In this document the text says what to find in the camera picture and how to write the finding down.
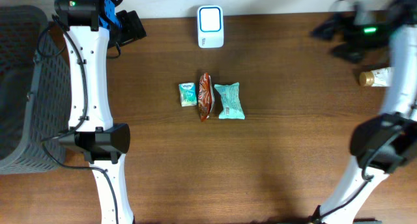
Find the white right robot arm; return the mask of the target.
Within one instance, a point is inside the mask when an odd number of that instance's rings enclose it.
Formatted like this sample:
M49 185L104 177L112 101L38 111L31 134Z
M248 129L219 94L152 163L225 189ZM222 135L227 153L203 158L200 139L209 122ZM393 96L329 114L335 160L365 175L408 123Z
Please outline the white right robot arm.
M362 21L367 13L357 3L352 16L336 12L310 33L321 40L341 33L345 51L333 52L345 60L354 51L388 46L393 76L378 116L353 131L347 169L309 223L355 223L373 190L416 157L416 0L392 0L385 11L383 21Z

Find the small teal tissue pack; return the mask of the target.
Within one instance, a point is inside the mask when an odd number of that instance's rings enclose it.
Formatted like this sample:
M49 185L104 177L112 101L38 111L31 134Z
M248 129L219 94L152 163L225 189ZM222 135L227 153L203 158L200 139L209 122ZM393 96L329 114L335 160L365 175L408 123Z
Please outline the small teal tissue pack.
M182 107L197 105L195 83L179 84L180 104Z

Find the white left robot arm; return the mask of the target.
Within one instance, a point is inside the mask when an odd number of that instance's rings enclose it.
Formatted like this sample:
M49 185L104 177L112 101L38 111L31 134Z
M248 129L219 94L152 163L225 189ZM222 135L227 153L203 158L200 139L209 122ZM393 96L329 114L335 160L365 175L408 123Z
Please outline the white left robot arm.
M98 190L102 223L133 224L124 164L130 128L115 123L108 100L108 49L146 37L136 11L115 9L123 0L55 0L70 61L71 110L60 144L83 154Z

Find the grey plastic mesh basket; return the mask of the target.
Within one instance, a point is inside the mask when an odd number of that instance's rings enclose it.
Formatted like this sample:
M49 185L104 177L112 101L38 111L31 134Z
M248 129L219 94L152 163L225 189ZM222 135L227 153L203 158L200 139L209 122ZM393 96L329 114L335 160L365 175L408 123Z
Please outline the grey plastic mesh basket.
M1 174L43 173L64 162L57 141L68 127L70 69L34 6L1 7Z

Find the teal snack packet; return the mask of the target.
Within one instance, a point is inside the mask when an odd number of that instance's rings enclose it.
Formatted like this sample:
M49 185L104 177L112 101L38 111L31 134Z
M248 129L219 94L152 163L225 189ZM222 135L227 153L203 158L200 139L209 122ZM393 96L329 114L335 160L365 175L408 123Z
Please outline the teal snack packet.
M219 119L239 119L244 120L245 114L240 104L239 90L240 83L231 85L215 84L214 88L220 94L223 110L219 114Z

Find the white tube with gold cap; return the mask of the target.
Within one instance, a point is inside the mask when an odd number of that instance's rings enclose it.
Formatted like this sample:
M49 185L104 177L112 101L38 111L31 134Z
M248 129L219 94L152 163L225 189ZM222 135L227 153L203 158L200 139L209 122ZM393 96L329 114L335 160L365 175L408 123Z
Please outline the white tube with gold cap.
M359 76L359 84L363 87L390 87L393 73L392 67L362 72Z

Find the red snack packet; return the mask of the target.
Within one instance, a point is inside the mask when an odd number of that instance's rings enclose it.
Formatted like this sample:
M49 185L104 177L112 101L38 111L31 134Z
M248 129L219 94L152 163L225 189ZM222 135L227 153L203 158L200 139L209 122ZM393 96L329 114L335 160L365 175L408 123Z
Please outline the red snack packet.
M215 102L211 77L208 73L204 73L200 77L197 97L200 120L204 122L211 114Z

